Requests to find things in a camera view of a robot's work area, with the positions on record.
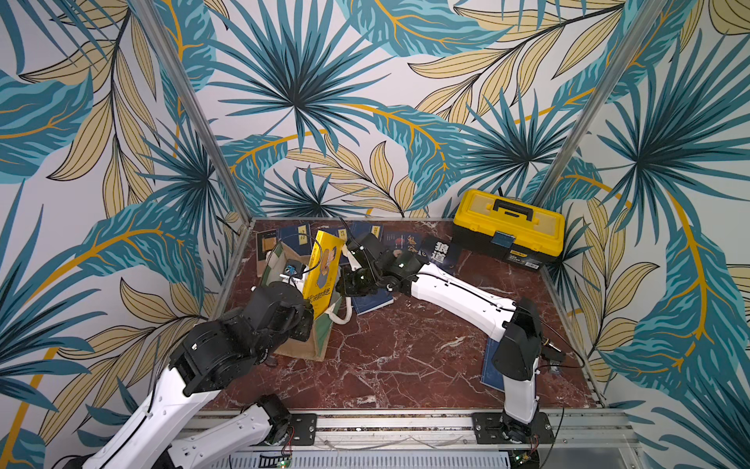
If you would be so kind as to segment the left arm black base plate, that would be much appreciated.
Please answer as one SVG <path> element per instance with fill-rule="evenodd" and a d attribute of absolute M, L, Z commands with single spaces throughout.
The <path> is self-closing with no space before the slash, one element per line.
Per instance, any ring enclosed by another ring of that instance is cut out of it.
<path fill-rule="evenodd" d="M 312 447 L 318 432 L 317 414 L 290 414 L 281 420 L 277 443 L 296 447 Z"/>

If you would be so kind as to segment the green beige canvas bag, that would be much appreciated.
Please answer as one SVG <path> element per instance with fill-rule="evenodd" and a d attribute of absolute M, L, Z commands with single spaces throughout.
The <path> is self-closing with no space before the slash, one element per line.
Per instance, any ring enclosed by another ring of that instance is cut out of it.
<path fill-rule="evenodd" d="M 272 281 L 281 281 L 280 274 L 287 260 L 301 261 L 306 265 L 306 281 L 308 272 L 312 266 L 311 256 L 309 260 L 304 260 L 285 244 L 279 244 L 267 256 L 267 266 L 263 271 L 262 285 L 267 285 Z M 295 285 L 302 294 L 305 281 L 300 281 L 298 285 Z M 306 342 L 289 339 L 275 353 L 283 357 L 322 362 L 325 358 L 330 333 L 334 324 L 347 324 L 351 320 L 351 310 L 348 310 L 344 318 L 338 314 L 343 301 L 344 298 L 336 291 L 335 285 L 329 307 L 317 320 L 314 319 L 310 339 Z"/>

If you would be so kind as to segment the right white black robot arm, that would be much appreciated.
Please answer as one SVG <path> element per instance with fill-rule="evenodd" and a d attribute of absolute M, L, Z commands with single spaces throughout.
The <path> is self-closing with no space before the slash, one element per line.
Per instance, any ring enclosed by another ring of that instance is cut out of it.
<path fill-rule="evenodd" d="M 503 376 L 505 416 L 531 424 L 538 410 L 536 375 L 543 339 L 533 302 L 484 291 L 412 252 L 396 255 L 373 234 L 351 238 L 346 247 L 353 265 L 342 269 L 337 283 L 340 294 L 363 297 L 386 289 L 437 305 L 478 328 L 497 343 L 491 361 Z"/>

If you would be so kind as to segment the yellow book cartoon figure cover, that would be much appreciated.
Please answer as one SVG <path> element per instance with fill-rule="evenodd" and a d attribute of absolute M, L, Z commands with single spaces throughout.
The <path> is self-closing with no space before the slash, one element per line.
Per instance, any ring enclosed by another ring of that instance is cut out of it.
<path fill-rule="evenodd" d="M 304 283 L 303 296 L 312 305 L 317 320 L 329 307 L 339 272 L 345 240 L 318 231 L 311 256 L 311 269 Z"/>

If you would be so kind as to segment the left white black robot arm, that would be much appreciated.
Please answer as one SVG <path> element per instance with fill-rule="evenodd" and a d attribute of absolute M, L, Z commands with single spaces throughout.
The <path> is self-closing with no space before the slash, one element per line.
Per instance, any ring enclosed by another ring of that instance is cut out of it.
<path fill-rule="evenodd" d="M 292 283 L 256 287 L 245 307 L 191 329 L 120 430 L 97 453 L 72 457 L 66 467 L 203 468 L 247 446 L 285 444 L 292 417 L 275 395 L 196 437 L 178 435 L 207 403 L 288 339 L 308 339 L 313 319 L 310 301 Z"/>

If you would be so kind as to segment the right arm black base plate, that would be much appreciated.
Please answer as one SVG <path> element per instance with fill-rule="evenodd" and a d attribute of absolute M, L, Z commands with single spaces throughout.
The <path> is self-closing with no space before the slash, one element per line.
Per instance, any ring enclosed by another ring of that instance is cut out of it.
<path fill-rule="evenodd" d="M 479 445 L 550 444 L 555 434 L 548 415 L 537 412 L 531 423 L 523 423 L 507 416 L 505 412 L 475 412 L 472 425 Z"/>

